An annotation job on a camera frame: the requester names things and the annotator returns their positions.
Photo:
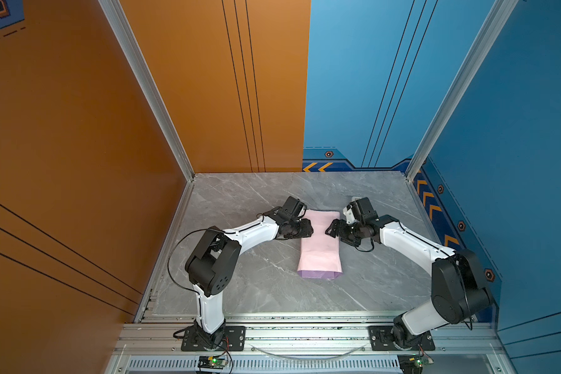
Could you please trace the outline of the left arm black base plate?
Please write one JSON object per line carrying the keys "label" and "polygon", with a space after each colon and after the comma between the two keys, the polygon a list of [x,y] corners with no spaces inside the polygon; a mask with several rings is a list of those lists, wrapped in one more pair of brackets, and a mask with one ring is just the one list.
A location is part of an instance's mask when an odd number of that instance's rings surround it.
{"label": "left arm black base plate", "polygon": [[220,351],[242,352],[246,342],[246,327],[222,325],[214,333],[206,333],[201,327],[189,327],[183,335],[183,352]]}

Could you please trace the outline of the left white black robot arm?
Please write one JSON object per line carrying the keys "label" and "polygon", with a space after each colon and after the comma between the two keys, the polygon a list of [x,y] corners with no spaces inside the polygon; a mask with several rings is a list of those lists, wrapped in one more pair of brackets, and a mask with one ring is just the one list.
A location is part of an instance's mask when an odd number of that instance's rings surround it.
{"label": "left white black robot arm", "polygon": [[289,196],[282,206],[259,214],[247,224],[204,230],[185,263],[185,272],[196,293],[193,330],[199,344],[214,350],[224,341],[223,291],[232,279],[238,258],[265,242],[311,237],[314,230],[305,212],[307,205]]}

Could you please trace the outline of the purple wrapping paper sheet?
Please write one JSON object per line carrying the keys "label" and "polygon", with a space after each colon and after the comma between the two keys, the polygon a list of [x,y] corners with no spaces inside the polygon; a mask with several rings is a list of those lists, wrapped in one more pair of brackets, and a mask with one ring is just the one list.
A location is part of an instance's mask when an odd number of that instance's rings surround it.
{"label": "purple wrapping paper sheet", "polygon": [[326,234],[326,230],[339,217],[338,211],[308,210],[305,213],[305,219],[308,219],[313,227],[313,234],[301,241],[297,269],[300,277],[333,280],[343,274],[339,238]]}

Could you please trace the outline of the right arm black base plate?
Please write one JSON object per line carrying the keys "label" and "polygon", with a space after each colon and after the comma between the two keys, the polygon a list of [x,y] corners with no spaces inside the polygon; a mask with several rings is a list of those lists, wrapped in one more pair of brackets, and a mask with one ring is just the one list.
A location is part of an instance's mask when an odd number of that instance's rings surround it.
{"label": "right arm black base plate", "polygon": [[429,331],[411,335],[400,327],[376,325],[368,327],[369,341],[375,352],[434,351],[436,346]]}

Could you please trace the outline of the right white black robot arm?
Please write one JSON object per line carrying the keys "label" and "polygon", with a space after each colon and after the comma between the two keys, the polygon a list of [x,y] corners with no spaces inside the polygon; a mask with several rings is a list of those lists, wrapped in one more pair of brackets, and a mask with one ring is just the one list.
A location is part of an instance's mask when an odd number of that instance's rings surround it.
{"label": "right white black robot arm", "polygon": [[408,257],[431,277],[430,300],[394,318],[391,339],[397,348],[416,348],[430,330],[470,321],[495,303],[474,252],[442,246],[397,218],[378,215],[368,198],[350,202],[343,213],[343,219],[335,219],[327,227],[326,235],[354,248],[369,239]]}

